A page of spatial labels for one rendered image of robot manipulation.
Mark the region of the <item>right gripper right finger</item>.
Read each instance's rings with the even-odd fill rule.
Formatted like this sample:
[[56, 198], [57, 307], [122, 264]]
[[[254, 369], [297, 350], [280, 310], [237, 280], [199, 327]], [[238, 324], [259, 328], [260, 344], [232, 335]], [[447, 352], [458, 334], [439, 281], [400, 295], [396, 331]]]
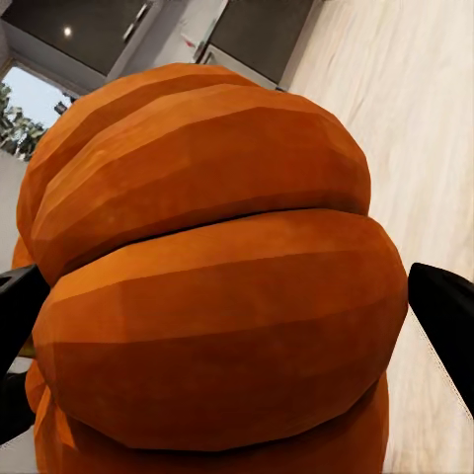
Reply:
[[474, 418], [474, 283], [456, 273], [414, 263], [409, 304]]

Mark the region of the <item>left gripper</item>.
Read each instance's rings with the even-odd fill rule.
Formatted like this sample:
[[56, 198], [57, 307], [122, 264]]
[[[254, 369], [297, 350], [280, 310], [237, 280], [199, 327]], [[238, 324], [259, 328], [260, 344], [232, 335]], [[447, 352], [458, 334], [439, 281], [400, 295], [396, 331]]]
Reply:
[[28, 406], [26, 372], [7, 372], [0, 381], [0, 445], [35, 427], [35, 413]]

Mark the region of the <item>pumpkin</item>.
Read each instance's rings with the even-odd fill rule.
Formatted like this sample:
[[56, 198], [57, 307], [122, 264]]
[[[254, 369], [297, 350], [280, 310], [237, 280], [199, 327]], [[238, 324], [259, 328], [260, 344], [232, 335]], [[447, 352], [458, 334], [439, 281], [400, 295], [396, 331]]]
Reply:
[[332, 112], [174, 62], [81, 95], [28, 164], [40, 474], [382, 474], [408, 275]]

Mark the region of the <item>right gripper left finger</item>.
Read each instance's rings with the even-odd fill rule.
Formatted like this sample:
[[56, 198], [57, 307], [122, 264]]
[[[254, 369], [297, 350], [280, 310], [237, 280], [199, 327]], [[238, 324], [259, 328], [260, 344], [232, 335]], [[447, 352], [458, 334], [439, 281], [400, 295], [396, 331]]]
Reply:
[[49, 295], [38, 264], [0, 274], [0, 381], [10, 372]]

